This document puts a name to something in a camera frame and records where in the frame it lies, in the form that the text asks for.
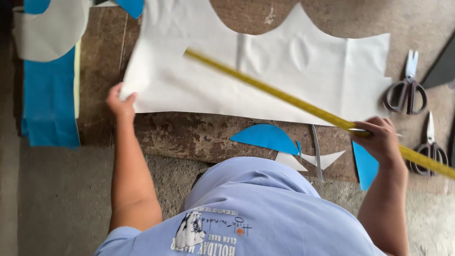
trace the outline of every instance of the scissor handle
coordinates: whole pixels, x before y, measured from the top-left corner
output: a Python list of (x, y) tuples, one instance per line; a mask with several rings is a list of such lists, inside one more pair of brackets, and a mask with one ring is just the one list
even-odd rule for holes
[[(406, 96), (406, 83), (404, 81), (394, 83), (387, 90), (385, 90), (384, 95), (383, 95), (383, 102), (384, 102), (384, 107), (388, 109), (389, 111), (392, 112), (400, 112), (403, 109), (403, 103), (404, 103), (404, 98)], [(398, 104), (396, 107), (392, 106), (390, 103), (393, 100), (393, 93), (396, 90), (397, 87), (403, 87), (399, 93), (399, 100)]]
[[(422, 107), (419, 110), (414, 111), (414, 97), (415, 97), (416, 91), (419, 91), (422, 96)], [(411, 93), (411, 94), (408, 96), (408, 111), (406, 113), (408, 115), (416, 115), (416, 114), (422, 113), (426, 109), (426, 105), (427, 105), (427, 97), (426, 97), (425, 89), (419, 83), (417, 83), (416, 81), (413, 81), (409, 85), (408, 93)]]
[[(432, 158), (435, 161), (438, 161), (442, 164), (445, 164), (445, 165), (449, 164), (447, 154), (437, 143), (422, 144), (416, 149), (416, 152), (418, 152), (422, 155), (426, 155), (427, 157)], [(417, 174), (420, 174), (423, 176), (434, 176), (435, 175), (435, 173), (433, 171), (422, 168), (421, 166), (417, 165), (414, 162), (410, 162), (410, 166), (411, 166), (411, 169)]]

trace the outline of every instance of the light blue t-shirt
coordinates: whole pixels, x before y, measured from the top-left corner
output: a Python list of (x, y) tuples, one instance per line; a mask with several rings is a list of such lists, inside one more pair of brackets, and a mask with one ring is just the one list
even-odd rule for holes
[(385, 255), (357, 219), (297, 171), (237, 157), (197, 181), (184, 212), (144, 231), (114, 229), (99, 256)]

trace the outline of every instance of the scissor blade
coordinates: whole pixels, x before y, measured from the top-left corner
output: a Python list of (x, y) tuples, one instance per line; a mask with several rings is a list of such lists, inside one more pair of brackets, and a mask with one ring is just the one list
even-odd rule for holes
[(428, 124), (427, 124), (427, 139), (429, 143), (435, 142), (435, 123), (433, 122), (433, 114), (428, 114)]
[(419, 52), (409, 50), (408, 61), (406, 62), (406, 78), (415, 79), (415, 72), (417, 71), (417, 62), (419, 61)]

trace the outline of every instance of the hand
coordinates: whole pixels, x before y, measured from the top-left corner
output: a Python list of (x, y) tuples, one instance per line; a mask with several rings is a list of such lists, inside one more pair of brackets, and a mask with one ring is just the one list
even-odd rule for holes
[(374, 117), (366, 122), (354, 122), (357, 128), (373, 133), (370, 137), (351, 134), (351, 139), (370, 153), (380, 165), (390, 166), (397, 161), (404, 163), (399, 151), (398, 137), (392, 121), (388, 118)]
[(123, 83), (119, 83), (112, 87), (107, 96), (106, 103), (114, 113), (117, 122), (134, 122), (134, 108), (133, 103), (136, 100), (136, 93), (131, 94), (125, 101), (119, 99), (119, 92)]

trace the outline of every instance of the left hand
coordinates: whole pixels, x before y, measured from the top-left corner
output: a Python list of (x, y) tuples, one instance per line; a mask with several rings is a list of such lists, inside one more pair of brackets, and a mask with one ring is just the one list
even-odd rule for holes
[(133, 93), (125, 101), (119, 99), (120, 89), (123, 83), (119, 83), (116, 86), (112, 87), (107, 96), (106, 103), (114, 113), (117, 122), (134, 122), (134, 108), (133, 103), (136, 100), (137, 93)]

